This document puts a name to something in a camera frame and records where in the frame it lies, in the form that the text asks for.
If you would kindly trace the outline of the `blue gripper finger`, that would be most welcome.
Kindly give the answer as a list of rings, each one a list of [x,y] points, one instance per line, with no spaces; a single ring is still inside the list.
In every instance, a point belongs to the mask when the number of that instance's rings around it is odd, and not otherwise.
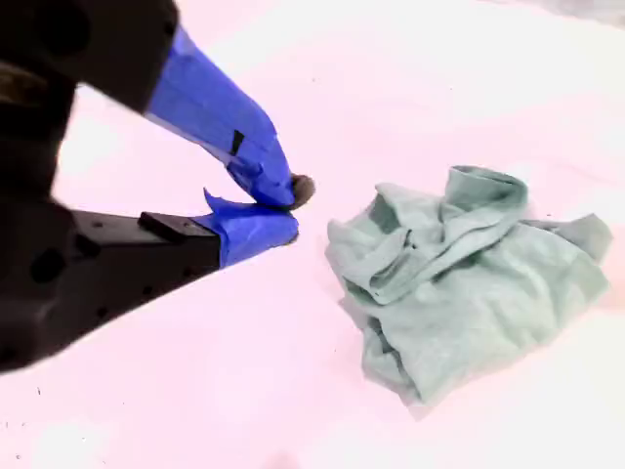
[[[205,196],[195,217],[138,218],[77,211],[72,317],[100,325],[200,277],[294,241],[299,224],[283,210]]]
[[[292,172],[267,113],[194,43],[174,1],[75,1],[78,81],[206,149],[255,201],[294,210]]]

